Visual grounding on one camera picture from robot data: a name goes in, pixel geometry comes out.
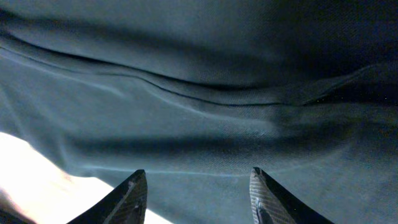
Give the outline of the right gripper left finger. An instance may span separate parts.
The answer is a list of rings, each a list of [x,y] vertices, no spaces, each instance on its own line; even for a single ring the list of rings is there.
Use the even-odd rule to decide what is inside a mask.
[[[68,224],[143,224],[146,208],[146,173],[137,170]]]

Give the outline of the black t-shirt with logo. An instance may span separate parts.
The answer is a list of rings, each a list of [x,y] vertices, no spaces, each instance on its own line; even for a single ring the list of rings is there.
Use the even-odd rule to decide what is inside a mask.
[[[397,2],[1,2],[1,131],[72,175],[144,169],[174,223],[251,223],[260,167],[397,222]]]

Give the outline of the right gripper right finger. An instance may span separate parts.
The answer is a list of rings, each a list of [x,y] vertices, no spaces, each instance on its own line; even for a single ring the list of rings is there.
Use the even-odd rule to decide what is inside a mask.
[[[258,167],[251,172],[249,195],[255,224],[333,224]]]

